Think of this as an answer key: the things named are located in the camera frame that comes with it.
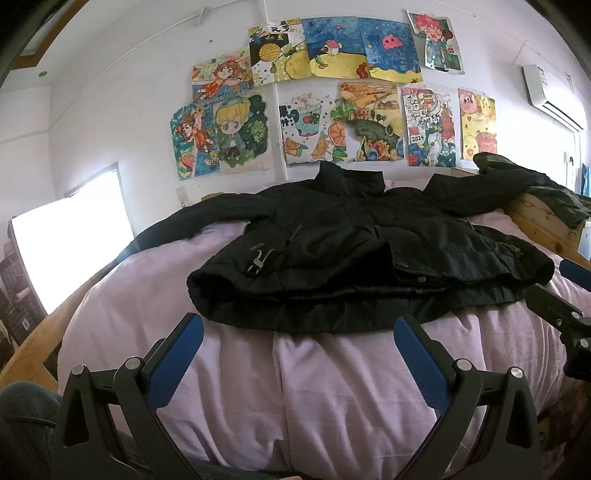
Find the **black puffer jacket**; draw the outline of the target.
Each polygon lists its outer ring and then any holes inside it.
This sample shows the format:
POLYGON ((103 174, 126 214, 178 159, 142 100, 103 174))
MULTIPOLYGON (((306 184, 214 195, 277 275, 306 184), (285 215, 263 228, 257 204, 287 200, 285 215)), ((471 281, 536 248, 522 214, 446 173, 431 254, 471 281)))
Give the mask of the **black puffer jacket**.
POLYGON ((537 247, 472 222, 545 180, 516 168, 388 188, 381 172, 325 163, 308 180, 183 208, 123 256, 242 221, 242 235, 187 277, 207 320, 294 335, 388 329, 407 314, 430 322, 516 302, 552 279, 554 263, 537 247))

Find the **dark green jacket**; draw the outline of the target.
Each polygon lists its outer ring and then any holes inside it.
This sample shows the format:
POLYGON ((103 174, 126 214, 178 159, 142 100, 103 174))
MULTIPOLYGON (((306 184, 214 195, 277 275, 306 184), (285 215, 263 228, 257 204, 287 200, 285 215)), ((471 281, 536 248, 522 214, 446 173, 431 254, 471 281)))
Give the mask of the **dark green jacket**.
POLYGON ((546 174, 515 164, 508 158, 481 152, 473 158, 481 175, 511 180, 516 196, 527 193, 544 202, 570 229, 590 219, 590 199, 551 180, 546 174))

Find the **person dark trouser leg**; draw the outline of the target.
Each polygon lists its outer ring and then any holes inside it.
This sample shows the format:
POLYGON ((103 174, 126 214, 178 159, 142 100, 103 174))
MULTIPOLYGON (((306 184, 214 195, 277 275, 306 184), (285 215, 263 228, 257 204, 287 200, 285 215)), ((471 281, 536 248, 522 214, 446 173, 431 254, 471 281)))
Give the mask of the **person dark trouser leg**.
POLYGON ((62 397, 32 382, 1 390, 1 478, 51 479, 62 397))

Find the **pink bed sheet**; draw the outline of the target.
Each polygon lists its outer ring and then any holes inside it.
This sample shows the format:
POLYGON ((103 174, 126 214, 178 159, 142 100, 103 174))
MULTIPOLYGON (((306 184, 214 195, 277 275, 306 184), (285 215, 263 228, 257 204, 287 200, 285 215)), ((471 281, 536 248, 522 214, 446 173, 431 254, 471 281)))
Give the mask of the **pink bed sheet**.
MULTIPOLYGON (((68 325, 59 383, 78 364, 106 370, 145 354, 193 310, 187 276, 244 228, 217 223, 116 266, 68 325)), ((538 411, 577 387, 558 332, 523 302, 456 310, 425 329, 479 369, 520 367, 538 411)), ((158 415, 195 458, 318 479, 394 478, 436 421, 389 330, 294 337, 214 322, 158 415)))

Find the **bright window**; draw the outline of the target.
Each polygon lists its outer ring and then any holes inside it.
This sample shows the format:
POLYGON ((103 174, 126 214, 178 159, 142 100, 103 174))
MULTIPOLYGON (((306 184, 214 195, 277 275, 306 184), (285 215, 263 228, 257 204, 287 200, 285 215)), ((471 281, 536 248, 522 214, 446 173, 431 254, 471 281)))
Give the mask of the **bright window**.
POLYGON ((51 314, 133 239, 118 167, 14 217, 11 229, 32 290, 51 314))

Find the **pink pigs drawing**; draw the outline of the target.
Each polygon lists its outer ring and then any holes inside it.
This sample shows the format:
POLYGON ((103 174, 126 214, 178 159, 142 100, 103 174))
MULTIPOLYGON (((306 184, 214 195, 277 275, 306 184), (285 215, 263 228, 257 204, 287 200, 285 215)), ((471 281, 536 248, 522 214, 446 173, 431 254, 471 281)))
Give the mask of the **pink pigs drawing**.
POLYGON ((478 153, 497 153, 495 100, 485 94, 459 89, 462 157, 472 160, 478 153))

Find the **white air conditioner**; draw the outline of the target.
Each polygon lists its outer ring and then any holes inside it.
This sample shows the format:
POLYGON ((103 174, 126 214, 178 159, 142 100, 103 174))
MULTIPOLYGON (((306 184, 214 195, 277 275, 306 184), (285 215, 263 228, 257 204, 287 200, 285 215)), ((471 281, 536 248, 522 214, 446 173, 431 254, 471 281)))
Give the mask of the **white air conditioner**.
POLYGON ((524 65, 522 72, 533 107, 572 132, 580 133, 587 129, 584 107, 565 84, 535 64, 524 65))

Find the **2024 dragon drawing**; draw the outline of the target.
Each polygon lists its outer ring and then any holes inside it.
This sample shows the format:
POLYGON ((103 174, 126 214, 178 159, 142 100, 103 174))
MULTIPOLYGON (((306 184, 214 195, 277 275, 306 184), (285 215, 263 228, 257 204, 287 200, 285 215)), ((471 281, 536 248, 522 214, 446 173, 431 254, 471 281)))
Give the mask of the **2024 dragon drawing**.
POLYGON ((410 166, 456 166, 457 147, 451 96, 442 88, 407 85, 402 101, 410 166))

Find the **red hair kid drawing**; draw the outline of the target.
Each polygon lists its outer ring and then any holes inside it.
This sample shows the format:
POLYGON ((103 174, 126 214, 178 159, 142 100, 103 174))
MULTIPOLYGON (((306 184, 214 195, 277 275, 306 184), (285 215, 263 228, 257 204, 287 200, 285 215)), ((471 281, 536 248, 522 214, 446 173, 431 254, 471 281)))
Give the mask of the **red hair kid drawing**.
POLYGON ((457 36, 447 17, 407 12, 412 30, 425 40, 425 66, 457 75, 464 75, 464 63, 457 36))

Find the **landscape hill drawing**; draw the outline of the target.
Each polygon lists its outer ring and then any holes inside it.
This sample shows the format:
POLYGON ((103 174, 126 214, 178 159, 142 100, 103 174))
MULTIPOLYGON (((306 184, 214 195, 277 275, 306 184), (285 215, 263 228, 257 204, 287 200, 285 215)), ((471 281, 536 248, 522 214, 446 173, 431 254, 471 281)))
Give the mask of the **landscape hill drawing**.
POLYGON ((396 162, 404 158, 404 133, 396 83, 378 81, 339 84, 342 117, 360 142, 356 162, 396 162))

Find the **pink jellyfish drawing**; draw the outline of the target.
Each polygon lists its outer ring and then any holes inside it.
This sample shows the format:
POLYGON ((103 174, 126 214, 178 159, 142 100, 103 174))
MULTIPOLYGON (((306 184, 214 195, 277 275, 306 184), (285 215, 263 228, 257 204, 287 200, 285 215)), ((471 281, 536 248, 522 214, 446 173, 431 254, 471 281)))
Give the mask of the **pink jellyfish drawing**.
POLYGON ((422 82, 413 31, 409 24, 359 17, 370 78, 399 84, 422 82))

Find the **swimming girl drawing lower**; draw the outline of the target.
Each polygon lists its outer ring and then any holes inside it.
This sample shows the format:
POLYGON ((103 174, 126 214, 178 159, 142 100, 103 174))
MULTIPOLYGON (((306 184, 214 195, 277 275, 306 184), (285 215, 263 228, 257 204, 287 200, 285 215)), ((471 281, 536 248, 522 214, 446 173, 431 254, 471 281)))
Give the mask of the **swimming girl drawing lower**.
POLYGON ((191 103, 177 110, 170 120, 170 132, 179 181, 219 171, 211 104, 191 103))

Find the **juice and oranges drawing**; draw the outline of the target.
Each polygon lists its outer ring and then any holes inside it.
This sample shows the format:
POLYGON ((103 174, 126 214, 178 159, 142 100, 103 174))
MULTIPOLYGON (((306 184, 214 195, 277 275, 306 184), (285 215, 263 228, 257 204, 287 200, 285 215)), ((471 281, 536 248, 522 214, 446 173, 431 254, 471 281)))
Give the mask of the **juice and oranges drawing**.
POLYGON ((341 99, 305 93, 280 105, 287 166, 348 160, 341 99))

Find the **blond boy drawing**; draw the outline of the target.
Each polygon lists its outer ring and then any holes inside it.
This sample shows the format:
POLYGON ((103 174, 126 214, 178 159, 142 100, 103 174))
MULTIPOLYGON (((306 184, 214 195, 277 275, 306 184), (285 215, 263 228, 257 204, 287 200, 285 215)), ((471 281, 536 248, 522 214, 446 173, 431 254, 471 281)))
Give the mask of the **blond boy drawing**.
POLYGON ((266 97, 259 92, 214 104, 214 133, 222 175, 273 169, 266 110, 266 97))

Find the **fish on beach drawing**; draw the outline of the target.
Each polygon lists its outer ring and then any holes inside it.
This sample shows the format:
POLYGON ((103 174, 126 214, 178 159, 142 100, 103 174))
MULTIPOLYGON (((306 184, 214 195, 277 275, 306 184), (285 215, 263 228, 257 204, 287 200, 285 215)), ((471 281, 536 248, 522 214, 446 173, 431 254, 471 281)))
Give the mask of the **fish on beach drawing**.
POLYGON ((355 16, 301 20, 310 57, 311 75, 335 79, 366 79, 369 62, 355 16))

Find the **orange hair girl drawing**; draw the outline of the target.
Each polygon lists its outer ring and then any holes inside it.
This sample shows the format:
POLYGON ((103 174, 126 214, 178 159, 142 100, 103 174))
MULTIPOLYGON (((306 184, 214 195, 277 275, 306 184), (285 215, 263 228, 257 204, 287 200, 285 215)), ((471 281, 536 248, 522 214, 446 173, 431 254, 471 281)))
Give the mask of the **orange hair girl drawing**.
POLYGON ((253 87, 249 47, 195 64, 191 69, 192 100, 195 104, 233 98, 253 87))

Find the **pineapple drawing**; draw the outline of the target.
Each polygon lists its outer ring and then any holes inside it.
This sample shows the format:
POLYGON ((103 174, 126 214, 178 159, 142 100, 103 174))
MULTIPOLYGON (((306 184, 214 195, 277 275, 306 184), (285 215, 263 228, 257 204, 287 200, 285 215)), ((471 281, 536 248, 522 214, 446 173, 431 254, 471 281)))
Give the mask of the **pineapple drawing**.
POLYGON ((256 86, 311 77, 310 57, 300 18, 249 28, 249 55, 256 86))

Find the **wooden bed frame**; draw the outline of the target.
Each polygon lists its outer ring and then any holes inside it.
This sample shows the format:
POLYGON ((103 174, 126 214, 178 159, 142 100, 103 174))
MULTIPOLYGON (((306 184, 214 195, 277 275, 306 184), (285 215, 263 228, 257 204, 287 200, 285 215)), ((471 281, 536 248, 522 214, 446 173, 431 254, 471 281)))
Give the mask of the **wooden bed frame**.
MULTIPOLYGON (((393 188, 399 188, 399 187, 412 187, 412 188, 422 189, 426 186, 417 187, 417 186, 404 186, 404 185, 399 184, 399 185, 394 186, 393 188)), ((532 242, 532 241, 527 240, 525 238, 525 236, 522 234, 522 232, 520 231, 520 229, 514 224, 514 222, 507 215, 505 215, 503 213, 503 208, 506 205, 508 205, 510 202, 514 201, 516 198, 518 198, 522 195, 529 195, 529 196, 534 197, 533 195, 530 195, 527 193, 522 193, 522 194, 518 195, 517 197, 515 197, 514 199, 512 199, 511 201, 509 201, 508 203, 506 203, 501 208, 492 210, 492 211, 484 213, 484 214, 473 216, 472 222, 476 225, 490 227, 490 228, 496 229, 502 233, 517 236, 523 240, 528 241, 529 243, 531 243, 535 247, 537 247, 540 251, 542 251, 544 254, 546 254, 553 261, 554 266, 555 266, 555 272, 554 272, 552 279, 549 282, 545 283, 544 285, 552 288, 553 290, 558 292, 560 295, 562 295, 566 300, 573 302, 575 305, 577 305, 583 309, 588 309, 590 306, 589 294, 583 288, 579 287, 578 285, 576 285, 575 283, 571 282, 570 280, 564 278, 561 275, 561 273, 558 270, 558 257, 556 255, 553 255, 553 254, 547 252, 546 250, 544 250, 539 242, 532 242)), ((242 222, 242 221, 216 222, 214 224, 231 223, 231 222, 240 222, 243 224, 243 226, 246 227, 245 222, 242 222)), ((124 260, 126 260, 130 257, 131 256, 124 257, 123 252, 122 252, 122 254, 116 260, 115 265, 110 270, 110 272, 116 266, 118 266, 124 260)), ((57 337, 52 337, 49 332, 49 324, 43 323, 21 345, 21 347, 17 350, 15 358, 9 363, 8 374, 7 374, 7 381, 8 382, 14 382, 17 380, 32 380, 38 384, 48 386, 49 388, 56 390, 56 391, 62 390, 64 388, 65 384, 60 384, 58 381, 58 356, 59 356, 59 353, 60 353, 60 350, 61 350, 61 347, 63 344, 63 339, 65 336, 66 330, 68 328, 68 325, 69 325, 70 321, 72 320, 77 308, 80 306, 81 302, 83 301, 85 295, 89 292, 89 290, 87 290, 83 294, 83 296, 70 309, 67 319, 62 325, 62 331, 61 331, 60 335, 58 335, 57 337)), ((517 303, 517 302, 523 302, 525 304, 524 297, 522 296, 518 301, 513 302, 513 303, 517 303)), ((499 306, 506 306, 506 305, 513 304, 513 303, 506 303, 506 304, 494 305, 494 306, 480 306, 480 307, 487 307, 487 308, 488 307, 499 307, 499 306)), ((452 310, 450 312, 453 312, 456 310, 470 309, 470 308, 478 308, 478 307, 464 307, 461 309, 452 310)), ((204 318, 204 328, 205 328, 205 325, 207 324, 207 322, 212 322, 212 321, 207 320, 204 317, 204 315, 200 314, 194 305, 193 305, 193 310, 191 312, 198 313, 199 315, 202 316, 202 318, 204 318)), ((427 325, 428 323, 434 322, 436 320, 433 320, 430 322, 424 322, 424 323, 427 325)), ((257 330, 257 329, 243 329, 243 328, 237 328, 235 326, 230 326, 230 327, 240 329, 240 330, 255 330, 255 331, 262 331, 262 332, 283 333, 283 332, 257 330)), ((321 335, 321 334, 346 335, 346 334, 358 334, 358 333, 370 333, 370 332, 376 332, 376 331, 383 331, 383 330, 389 330, 390 328, 381 329, 381 330, 374 330, 374 331, 353 332, 353 333, 318 333, 318 334, 298 334, 298 335, 288 334, 288 333, 283 333, 283 334, 287 334, 287 335, 294 336, 294 337, 308 337, 308 336, 315 336, 315 335, 321 335)))

